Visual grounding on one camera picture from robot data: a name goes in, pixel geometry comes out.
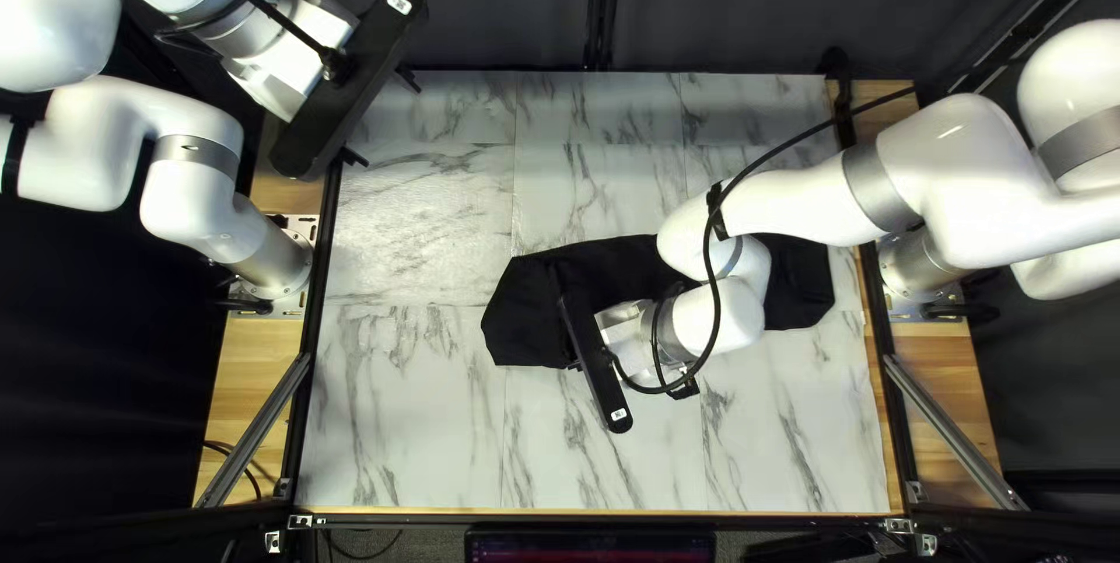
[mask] mounting plate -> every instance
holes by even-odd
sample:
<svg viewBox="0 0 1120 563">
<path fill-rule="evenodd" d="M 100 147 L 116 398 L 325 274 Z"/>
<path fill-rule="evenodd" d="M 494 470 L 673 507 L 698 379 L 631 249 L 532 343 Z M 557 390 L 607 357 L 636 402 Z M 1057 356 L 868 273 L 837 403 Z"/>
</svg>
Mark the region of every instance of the mounting plate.
<svg viewBox="0 0 1120 563">
<path fill-rule="evenodd" d="M 282 214 L 279 216 L 283 217 L 287 224 L 287 226 L 281 226 L 284 227 L 284 233 L 289 237 L 299 243 L 307 242 L 315 248 L 315 242 L 319 238 L 319 215 Z M 260 315 L 253 311 L 234 310 L 230 312 L 230 317 L 245 320 L 304 320 L 304 313 L 307 311 L 307 284 L 304 283 L 299 290 L 287 297 L 274 299 L 270 313 Z M 228 298 L 253 298 L 250 290 L 251 284 L 239 279 L 230 284 Z"/>
</svg>

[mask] wooden surface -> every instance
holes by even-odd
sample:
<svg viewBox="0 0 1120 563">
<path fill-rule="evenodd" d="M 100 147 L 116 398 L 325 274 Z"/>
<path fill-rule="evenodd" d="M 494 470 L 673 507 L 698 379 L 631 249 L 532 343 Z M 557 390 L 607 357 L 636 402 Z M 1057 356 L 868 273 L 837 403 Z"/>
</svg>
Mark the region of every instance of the wooden surface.
<svg viewBox="0 0 1120 563">
<path fill-rule="evenodd" d="M 852 105 L 857 106 L 876 97 L 883 97 L 907 85 L 909 85 L 907 82 L 857 82 L 852 88 Z M 829 95 L 834 98 L 836 94 L 837 86 L 830 82 Z M 876 135 L 885 128 L 916 111 L 917 103 L 913 94 L 896 98 L 857 115 L 856 135 L 860 142 L 875 141 Z M 859 264 L 859 268 L 862 272 L 862 264 Z M 870 317 L 862 278 L 860 278 L 860 292 L 864 298 L 864 316 Z M 996 453 L 995 435 L 988 419 L 988 404 L 980 384 L 980 372 L 977 368 L 968 325 L 964 322 L 893 323 L 892 332 L 895 353 L 903 359 L 906 368 L 933 395 L 984 458 L 999 469 L 999 456 Z M 865 327 L 865 340 L 868 364 L 871 367 L 871 384 L 879 410 L 879 428 L 883 431 L 890 508 L 902 510 L 898 477 L 890 450 L 890 430 L 883 400 L 883 384 L 869 323 Z M 991 498 L 972 481 L 922 414 L 912 405 L 907 405 L 906 410 L 918 480 L 930 500 L 956 506 L 995 507 Z"/>
<path fill-rule="evenodd" d="M 268 161 L 269 149 L 276 141 L 278 122 L 271 115 L 265 119 L 250 199 L 261 213 L 318 214 L 323 200 L 323 180 L 314 184 L 288 180 L 277 173 Z M 234 444 L 241 439 L 245 428 L 264 405 L 264 400 L 296 359 L 302 330 L 301 320 L 227 320 L 206 425 L 206 440 Z M 249 468 L 265 498 L 272 495 L 277 475 L 280 473 L 288 434 L 287 420 L 286 407 L 256 450 L 253 465 Z M 206 489 L 224 460 L 225 457 L 214 450 L 202 450 L 195 499 Z M 252 485 L 242 476 L 226 504 L 255 499 Z"/>
<path fill-rule="evenodd" d="M 908 85 L 906 82 L 865 81 L 853 88 L 853 105 L 876 97 L 883 97 Z M 831 97 L 837 86 L 829 83 Z M 903 97 L 870 112 L 856 116 L 856 132 L 860 141 L 874 141 L 879 131 L 916 112 L 913 95 Z M 265 142 L 262 144 L 252 199 L 263 213 L 318 213 L 323 198 L 323 184 L 290 181 L 277 175 L 268 165 L 267 148 L 276 132 L 274 122 L 265 124 Z M 273 386 L 283 375 L 288 365 L 299 351 L 301 321 L 250 321 L 230 319 L 223 343 L 222 359 L 218 365 L 217 383 L 211 406 L 207 439 L 235 443 L 245 426 L 263 405 Z M 953 417 L 980 451 L 996 468 L 996 453 L 988 407 L 984 402 L 976 355 L 964 323 L 895 325 L 893 326 L 895 350 L 907 368 Z M 884 462 L 887 466 L 887 492 L 892 513 L 902 512 L 902 494 L 890 430 L 887 425 L 883 400 L 883 384 L 870 326 L 866 331 L 868 364 L 871 367 L 871 384 L 879 411 L 879 426 L 883 433 Z M 284 425 L 287 416 L 273 426 L 261 449 L 254 457 L 256 465 L 250 469 L 258 476 L 265 496 L 271 492 L 274 477 L 280 471 L 283 454 Z M 949 448 L 941 441 L 921 414 L 908 413 L 911 438 L 914 443 L 918 477 L 931 500 L 945 504 L 993 506 L 991 500 L 977 487 L 956 462 Z M 212 450 L 204 450 L 199 470 L 197 494 L 202 494 L 224 457 Z M 227 504 L 250 501 L 254 498 L 248 480 L 242 477 Z M 384 513 L 374 508 L 315 509 L 318 513 Z M 450 513 L 452 509 L 392 509 L 393 513 Z M 494 513 L 494 509 L 477 509 Z"/>
</svg>

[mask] metal bracket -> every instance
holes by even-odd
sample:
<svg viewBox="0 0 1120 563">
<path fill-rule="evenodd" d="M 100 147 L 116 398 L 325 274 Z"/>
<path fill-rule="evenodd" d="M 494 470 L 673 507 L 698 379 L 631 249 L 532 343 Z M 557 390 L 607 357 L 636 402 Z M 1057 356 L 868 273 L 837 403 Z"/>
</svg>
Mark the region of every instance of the metal bracket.
<svg viewBox="0 0 1120 563">
<path fill-rule="evenodd" d="M 905 517 L 887 517 L 883 528 L 895 535 L 911 535 L 918 556 L 933 556 L 937 552 L 937 536 L 926 535 L 917 529 L 917 524 Z"/>
<path fill-rule="evenodd" d="M 280 478 L 272 487 L 272 499 L 288 499 L 291 495 L 291 478 Z"/>
<path fill-rule="evenodd" d="M 905 517 L 887 517 L 883 520 L 883 529 L 895 535 L 913 535 L 914 523 Z"/>
<path fill-rule="evenodd" d="M 319 215 L 284 214 L 279 216 L 286 219 L 286 224 L 281 224 L 284 234 L 297 243 L 309 243 L 314 252 L 315 242 L 319 238 Z M 260 315 L 249 310 L 234 310 L 230 312 L 230 316 L 246 320 L 304 320 L 304 313 L 307 311 L 307 285 L 309 283 L 310 278 L 308 278 L 308 283 L 304 283 L 299 290 L 287 297 L 276 298 L 272 301 L 272 312 Z M 239 279 L 230 287 L 230 298 L 255 298 L 253 291 L 254 288 L 251 283 Z"/>
<path fill-rule="evenodd" d="M 920 538 L 921 546 L 917 548 L 918 556 L 933 556 L 937 553 L 937 537 L 934 535 L 914 535 Z"/>
<path fill-rule="evenodd" d="M 918 482 L 917 480 L 906 481 L 906 501 L 911 504 L 930 501 L 928 496 L 925 495 L 925 488 L 922 487 L 922 482 Z"/>
<path fill-rule="evenodd" d="M 940 297 L 931 303 L 934 307 L 958 306 L 964 301 L 964 291 L 961 289 L 961 283 L 959 282 L 946 284 L 937 291 L 937 294 Z M 890 317 L 890 322 L 964 322 L 964 318 L 959 315 L 925 318 L 925 315 L 922 312 L 922 306 L 925 303 L 900 297 L 886 284 L 883 285 L 883 298 L 887 301 L 887 315 Z"/>
<path fill-rule="evenodd" d="M 269 554 L 280 554 L 280 531 L 264 533 L 264 551 Z"/>
<path fill-rule="evenodd" d="M 306 531 L 311 527 L 311 516 L 310 515 L 289 515 L 288 516 L 288 529 L 289 531 Z"/>
</svg>

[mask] black strap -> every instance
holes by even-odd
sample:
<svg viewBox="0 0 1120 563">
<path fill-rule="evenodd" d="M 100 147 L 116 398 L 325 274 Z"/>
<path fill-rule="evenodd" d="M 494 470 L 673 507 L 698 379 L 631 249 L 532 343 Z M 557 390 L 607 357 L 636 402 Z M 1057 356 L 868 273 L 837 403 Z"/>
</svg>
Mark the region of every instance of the black strap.
<svg viewBox="0 0 1120 563">
<path fill-rule="evenodd" d="M 726 241 L 728 238 L 727 226 L 724 224 L 724 212 L 721 209 L 716 209 L 716 201 L 719 201 L 719 195 L 722 190 L 724 187 L 720 186 L 720 184 L 713 184 L 711 185 L 711 188 L 708 189 L 707 198 L 708 214 L 710 215 L 712 212 L 716 213 L 716 218 L 712 220 L 711 227 L 716 231 L 716 240 L 718 241 Z"/>
<path fill-rule="evenodd" d="M 27 146 L 27 132 L 35 125 L 34 121 L 11 118 L 11 133 L 8 135 L 8 153 L 3 157 L 3 169 L 0 170 L 0 194 L 17 197 L 19 186 L 19 161 L 24 158 Z"/>
<path fill-rule="evenodd" d="M 832 113 L 836 119 L 837 139 L 841 149 L 848 149 L 856 144 L 856 123 L 851 114 L 851 60 L 848 54 L 838 46 L 831 46 L 821 56 L 821 63 L 816 65 L 818 73 L 824 73 L 825 77 L 834 77 L 839 91 L 836 102 L 832 104 Z"/>
</svg>

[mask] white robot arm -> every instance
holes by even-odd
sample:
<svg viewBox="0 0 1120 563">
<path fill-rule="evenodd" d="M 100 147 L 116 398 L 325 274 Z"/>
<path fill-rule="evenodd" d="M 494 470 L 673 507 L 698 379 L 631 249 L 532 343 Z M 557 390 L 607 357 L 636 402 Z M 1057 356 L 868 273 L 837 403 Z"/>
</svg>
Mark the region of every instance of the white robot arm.
<svg viewBox="0 0 1120 563">
<path fill-rule="evenodd" d="M 310 251 L 234 193 L 242 130 L 225 112 L 99 75 L 56 88 L 34 125 L 0 115 L 0 158 L 6 170 L 18 168 L 15 196 L 71 209 L 116 209 L 144 140 L 156 141 L 140 199 L 141 223 L 152 235 L 239 273 L 260 298 L 300 289 Z"/>
<path fill-rule="evenodd" d="M 1120 20 L 1079 25 L 1040 47 L 1020 78 L 1019 106 L 1035 152 L 998 105 L 960 94 L 816 167 L 765 171 L 738 184 L 720 209 L 731 240 L 708 240 L 722 300 L 711 353 L 762 336 L 765 284 L 745 282 L 764 259 L 743 263 L 745 253 L 735 248 L 756 232 L 841 246 L 900 233 L 900 241 L 884 245 L 880 272 L 893 291 L 915 299 L 935 298 L 939 287 L 970 271 L 1004 265 L 1024 292 L 1040 299 L 1120 280 Z M 708 216 L 707 197 L 693 198 L 657 235 L 665 263 L 699 282 L 707 282 Z M 921 229 L 906 232 L 921 222 Z M 756 293 L 736 294 L 739 285 Z M 662 362 L 670 360 L 663 366 L 681 368 L 707 345 L 710 291 L 697 288 L 663 311 L 659 340 Z M 608 312 L 599 316 L 600 327 L 613 322 Z M 627 330 L 603 328 L 604 338 L 613 351 L 628 354 L 625 373 L 648 384 L 650 329 L 638 327 L 640 317 L 631 322 Z M 725 325 L 732 326 L 726 334 Z M 668 341 L 664 331 L 673 334 Z"/>
<path fill-rule="evenodd" d="M 325 76 L 319 53 L 244 0 L 144 0 L 194 30 L 251 97 L 291 120 Z M 332 0 L 265 0 L 323 47 L 357 19 Z M 228 114 L 174 93 L 97 76 L 115 39 L 121 0 L 0 0 L 0 87 L 54 88 L 41 122 L 0 115 L 0 190 L 87 212 L 128 197 L 144 140 L 156 149 L 140 216 L 239 273 L 259 298 L 299 292 L 310 251 L 234 193 L 242 129 Z"/>
<path fill-rule="evenodd" d="M 194 35 L 250 97 L 291 121 L 323 77 L 319 55 L 249 1 L 144 0 L 177 24 L 221 16 Z M 344 44 L 357 18 L 333 0 L 265 0 L 326 47 Z M 220 12 L 233 6 L 231 12 Z M 18 92 L 74 84 L 109 57 L 120 0 L 0 0 L 8 36 L 0 41 L 0 87 Z"/>
</svg>

